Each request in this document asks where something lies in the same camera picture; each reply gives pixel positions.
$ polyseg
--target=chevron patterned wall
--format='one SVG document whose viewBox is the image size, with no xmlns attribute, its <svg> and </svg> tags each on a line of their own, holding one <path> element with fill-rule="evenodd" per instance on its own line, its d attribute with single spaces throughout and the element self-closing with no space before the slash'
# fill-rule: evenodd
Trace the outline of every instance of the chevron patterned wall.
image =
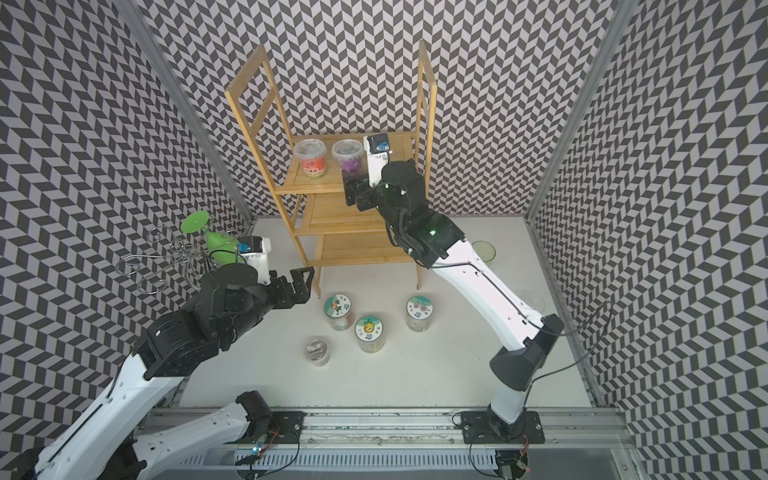
<svg viewBox="0 0 768 480">
<path fill-rule="evenodd" d="M 522 214 L 615 0 L 137 3 L 255 214 L 276 210 L 223 96 L 253 46 L 271 55 L 294 133 L 409 131 L 420 39 L 439 82 L 435 208 Z M 277 114 L 265 130 L 281 183 L 290 149 Z"/>
<path fill-rule="evenodd" d="M 768 2 L 641 2 L 535 226 L 654 478 L 768 478 Z"/>
<path fill-rule="evenodd" d="M 154 296 L 115 275 L 147 229 L 200 208 L 244 225 L 106 0 L 3 0 L 0 32 L 6 467 L 77 418 L 141 327 L 187 297 L 178 275 Z"/>
</svg>

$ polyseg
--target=round label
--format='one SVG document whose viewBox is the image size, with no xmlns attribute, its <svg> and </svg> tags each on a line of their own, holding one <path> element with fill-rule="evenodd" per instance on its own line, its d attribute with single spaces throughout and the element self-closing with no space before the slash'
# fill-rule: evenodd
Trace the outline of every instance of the round label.
<svg viewBox="0 0 768 480">
<path fill-rule="evenodd" d="M 326 315 L 331 318 L 340 318 L 349 313 L 349 309 L 352 308 L 352 302 L 349 301 L 346 295 L 337 293 L 331 295 L 326 300 Z"/>
<path fill-rule="evenodd" d="M 377 316 L 364 316 L 359 319 L 357 325 L 355 325 L 357 338 L 361 339 L 363 342 L 373 342 L 382 335 L 383 331 L 384 325 L 382 325 L 382 321 L 379 320 L 379 317 Z"/>
<path fill-rule="evenodd" d="M 408 300 L 408 314 L 417 320 L 426 320 L 432 315 L 434 306 L 425 296 L 414 296 Z"/>
</svg>

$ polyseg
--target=metal pole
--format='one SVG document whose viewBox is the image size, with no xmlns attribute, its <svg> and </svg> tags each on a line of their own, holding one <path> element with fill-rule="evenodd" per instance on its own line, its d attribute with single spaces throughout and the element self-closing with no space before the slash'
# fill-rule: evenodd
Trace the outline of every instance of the metal pole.
<svg viewBox="0 0 768 480">
<path fill-rule="evenodd" d="M 624 36 L 624 31 L 626 31 L 627 26 L 629 26 L 629 22 L 632 19 L 632 14 L 634 13 L 635 7 L 637 7 L 638 1 L 639 0 L 619 0 L 614 17 L 611 19 L 605 37 L 600 43 L 598 55 L 595 57 L 594 62 L 592 62 L 592 67 L 587 73 L 584 85 L 582 85 L 581 91 L 576 99 L 576 104 L 571 111 L 571 115 L 568 116 L 568 120 L 565 122 L 560 141 L 554 148 L 552 158 L 547 163 L 544 175 L 541 176 L 541 182 L 533 194 L 531 206 L 525 213 L 526 220 L 533 221 L 533 219 L 536 218 L 536 214 L 538 214 L 541 205 L 547 198 L 549 190 L 554 183 L 554 179 L 557 177 L 560 167 L 563 164 L 565 155 L 571 148 L 571 142 L 573 142 L 576 132 L 581 126 L 584 116 L 587 114 L 589 105 L 592 103 L 592 98 L 594 97 L 594 94 L 597 93 L 598 87 L 600 87 L 600 83 L 603 81 L 605 71 L 613 60 L 616 48 L 621 43 L 621 37 Z"/>
</svg>

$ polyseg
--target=jar lid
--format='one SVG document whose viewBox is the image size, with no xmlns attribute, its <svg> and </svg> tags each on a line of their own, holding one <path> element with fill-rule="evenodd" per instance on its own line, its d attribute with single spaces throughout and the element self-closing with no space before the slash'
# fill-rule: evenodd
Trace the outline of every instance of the jar lid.
<svg viewBox="0 0 768 480">
<path fill-rule="evenodd" d="M 341 293 L 331 295 L 329 299 L 326 300 L 326 315 L 331 318 L 345 316 L 349 313 L 350 308 L 352 308 L 352 302 L 349 301 L 349 298 L 346 295 L 342 295 Z"/>
<path fill-rule="evenodd" d="M 319 157 L 326 153 L 326 145 L 316 138 L 306 138 L 296 143 L 293 153 L 300 157 Z"/>
<path fill-rule="evenodd" d="M 408 300 L 406 309 L 412 318 L 417 320 L 426 320 L 430 315 L 432 315 L 432 311 L 435 309 L 435 307 L 432 305 L 432 302 L 425 296 L 412 296 L 411 299 Z"/>
<path fill-rule="evenodd" d="M 384 325 L 377 316 L 367 315 L 357 321 L 355 334 L 363 342 L 374 342 L 384 332 Z"/>
<path fill-rule="evenodd" d="M 328 351 L 328 346 L 321 339 L 313 339 L 306 345 L 306 358 L 310 360 L 320 360 Z"/>
<path fill-rule="evenodd" d="M 333 148 L 331 150 L 333 150 L 333 153 L 337 155 L 360 155 L 362 153 L 362 144 L 357 140 L 347 138 L 345 140 L 337 141 L 335 144 L 333 144 Z"/>
</svg>

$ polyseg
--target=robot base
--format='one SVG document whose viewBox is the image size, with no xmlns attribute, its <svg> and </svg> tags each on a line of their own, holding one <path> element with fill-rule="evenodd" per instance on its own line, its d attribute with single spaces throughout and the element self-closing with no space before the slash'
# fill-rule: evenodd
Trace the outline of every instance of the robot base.
<svg viewBox="0 0 768 480">
<path fill-rule="evenodd" d="M 462 434 L 465 444 L 507 443 L 511 445 L 529 445 L 544 443 L 544 430 L 538 413 L 525 410 L 520 421 L 509 425 L 507 432 L 500 432 L 497 425 L 492 425 L 495 415 L 492 412 L 461 412 Z"/>
</svg>

